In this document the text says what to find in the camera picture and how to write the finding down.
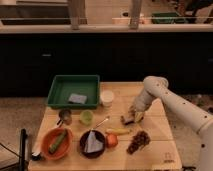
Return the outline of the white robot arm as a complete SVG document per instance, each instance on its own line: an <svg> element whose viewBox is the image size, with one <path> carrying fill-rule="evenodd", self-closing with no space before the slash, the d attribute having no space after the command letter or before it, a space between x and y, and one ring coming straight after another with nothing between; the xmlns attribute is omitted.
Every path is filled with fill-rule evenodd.
<svg viewBox="0 0 213 171"><path fill-rule="evenodd" d="M213 116L168 89L164 77L147 76L130 111L145 112L159 98L173 113L201 138L201 149L196 171L213 171Z"/></svg>

